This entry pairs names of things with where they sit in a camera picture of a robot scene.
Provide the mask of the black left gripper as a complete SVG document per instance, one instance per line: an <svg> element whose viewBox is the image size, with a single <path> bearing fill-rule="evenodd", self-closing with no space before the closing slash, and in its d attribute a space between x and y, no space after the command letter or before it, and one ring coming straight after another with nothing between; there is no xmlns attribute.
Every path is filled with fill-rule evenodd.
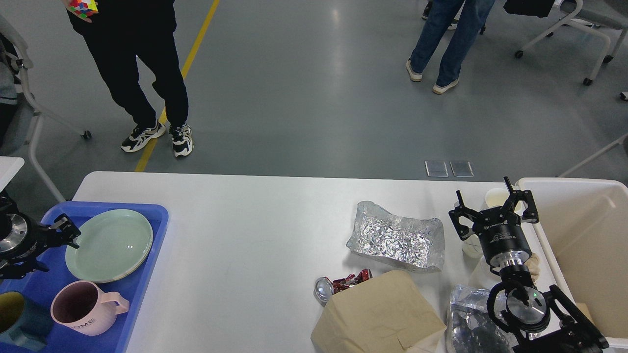
<svg viewBox="0 0 628 353"><path fill-rule="evenodd" d="M48 248L80 246L75 239L81 231L67 214L60 214L53 224L42 224L25 214L2 214L0 278L23 279L34 271L49 271L37 257Z"/></svg>

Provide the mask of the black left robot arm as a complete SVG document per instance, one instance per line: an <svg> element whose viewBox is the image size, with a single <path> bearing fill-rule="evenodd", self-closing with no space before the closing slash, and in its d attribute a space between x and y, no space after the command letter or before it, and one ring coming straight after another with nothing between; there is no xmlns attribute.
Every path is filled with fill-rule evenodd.
<svg viewBox="0 0 628 353"><path fill-rule="evenodd" d="M49 271L37 257L50 248L69 246L78 249L81 231L67 214L60 214L53 224L42 224L20 212L5 191L0 208L0 277L19 280L33 271Z"/></svg>

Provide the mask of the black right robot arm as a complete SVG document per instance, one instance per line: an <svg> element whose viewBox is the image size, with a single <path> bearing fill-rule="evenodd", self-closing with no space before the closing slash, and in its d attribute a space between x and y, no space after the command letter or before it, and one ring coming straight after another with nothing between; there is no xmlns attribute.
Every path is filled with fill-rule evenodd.
<svg viewBox="0 0 628 353"><path fill-rule="evenodd" d="M522 223L539 221L530 190L514 190L504 178L509 192L500 206L473 210L458 203L449 217L462 241L478 235L485 262L500 277L487 300L488 315L502 331L513 333L516 353L601 353L609 343L601 331L557 286L539 291L526 262L531 248Z"/></svg>

